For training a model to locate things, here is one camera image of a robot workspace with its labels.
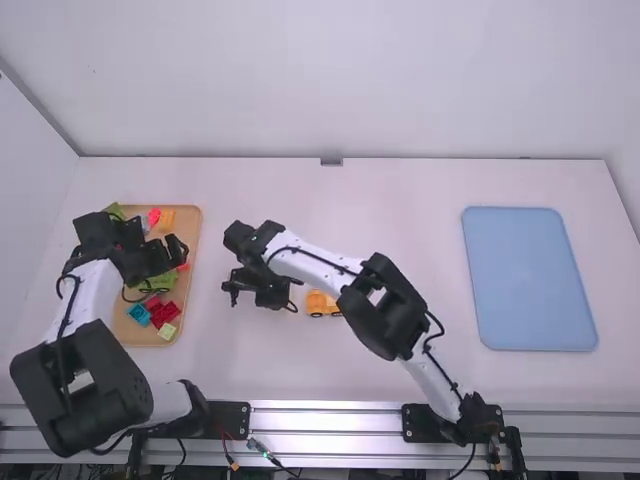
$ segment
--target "wooden tray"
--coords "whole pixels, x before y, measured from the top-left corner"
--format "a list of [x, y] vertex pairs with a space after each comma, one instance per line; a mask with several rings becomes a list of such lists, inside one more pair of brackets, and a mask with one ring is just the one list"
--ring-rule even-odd
[[[128, 347], [166, 347], [173, 344], [182, 333], [182, 324], [187, 311], [187, 297], [189, 295], [189, 287], [191, 286], [191, 275], [196, 260], [196, 251], [198, 249], [198, 239], [200, 237], [200, 224], [202, 222], [202, 212], [195, 205], [122, 205], [122, 211], [127, 218], [134, 217], [139, 214], [146, 214], [152, 208], [171, 209], [176, 212], [173, 230], [171, 232], [161, 232], [158, 227], [152, 228], [147, 235], [147, 240], [160, 238], [164, 243], [164, 236], [168, 233], [175, 233], [180, 241], [186, 243], [189, 247], [189, 256], [187, 263], [189, 269], [178, 272], [178, 280], [170, 292], [163, 293], [160, 296], [162, 303], [172, 300], [182, 313], [178, 315], [171, 325], [177, 328], [176, 333], [170, 341], [166, 341], [158, 336], [158, 329], [149, 324], [142, 327], [129, 316], [127, 310], [131, 308], [132, 303], [127, 303], [118, 297], [113, 309], [113, 324], [111, 331], [116, 338]], [[125, 287], [125, 296], [127, 298], [140, 298], [143, 296], [138, 290], [131, 290]]]

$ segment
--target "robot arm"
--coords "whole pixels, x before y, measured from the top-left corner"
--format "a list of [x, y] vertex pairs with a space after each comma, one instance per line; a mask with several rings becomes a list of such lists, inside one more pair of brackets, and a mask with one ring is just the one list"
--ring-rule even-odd
[[74, 220], [80, 245], [56, 285], [61, 302], [43, 342], [10, 373], [49, 448], [61, 457], [112, 435], [150, 427], [193, 433], [206, 402], [188, 381], [150, 384], [107, 325], [123, 284], [133, 287], [186, 261], [175, 235], [145, 241], [140, 217], [106, 212]]
[[328, 252], [269, 220], [257, 229], [234, 222], [225, 231], [224, 245], [244, 265], [222, 285], [232, 303], [240, 290], [251, 290], [256, 305], [284, 308], [290, 283], [308, 283], [337, 299], [345, 320], [369, 350], [409, 372], [428, 398], [443, 436], [464, 446], [479, 433], [497, 435], [491, 421], [495, 407], [455, 384], [437, 362], [428, 344], [432, 323], [427, 304], [387, 257], [374, 253], [362, 260]]

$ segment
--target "metal frame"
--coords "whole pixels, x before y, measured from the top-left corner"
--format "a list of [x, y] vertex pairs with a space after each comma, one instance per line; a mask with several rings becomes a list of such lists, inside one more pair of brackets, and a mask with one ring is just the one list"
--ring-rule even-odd
[[[470, 448], [405, 443], [400, 403], [252, 401], [251, 433], [287, 467], [456, 469]], [[507, 425], [522, 432], [530, 470], [640, 472], [640, 410], [535, 410], [504, 407]], [[124, 464], [130, 440], [112, 454], [83, 452], [69, 459], [51, 453], [22, 405], [0, 406], [2, 463]], [[185, 440], [190, 465], [226, 465], [217, 440]], [[241, 466], [271, 466], [244, 442], [228, 442]], [[486, 469], [478, 447], [470, 469]], [[182, 455], [173, 440], [151, 440], [145, 462], [176, 464]], [[504, 458], [509, 467], [508, 458]]]

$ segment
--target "blue tray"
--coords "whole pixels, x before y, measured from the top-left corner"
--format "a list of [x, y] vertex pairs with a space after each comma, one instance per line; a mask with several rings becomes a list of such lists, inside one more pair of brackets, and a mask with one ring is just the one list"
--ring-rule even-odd
[[480, 338], [494, 350], [592, 351], [598, 343], [562, 217], [469, 207], [462, 226]]

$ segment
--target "yellow toy car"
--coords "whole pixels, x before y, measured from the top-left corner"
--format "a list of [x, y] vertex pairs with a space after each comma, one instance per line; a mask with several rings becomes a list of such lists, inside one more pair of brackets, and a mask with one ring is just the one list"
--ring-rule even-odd
[[311, 290], [307, 294], [307, 315], [312, 317], [322, 317], [323, 315], [341, 317], [342, 313], [335, 300], [329, 295], [320, 290]]

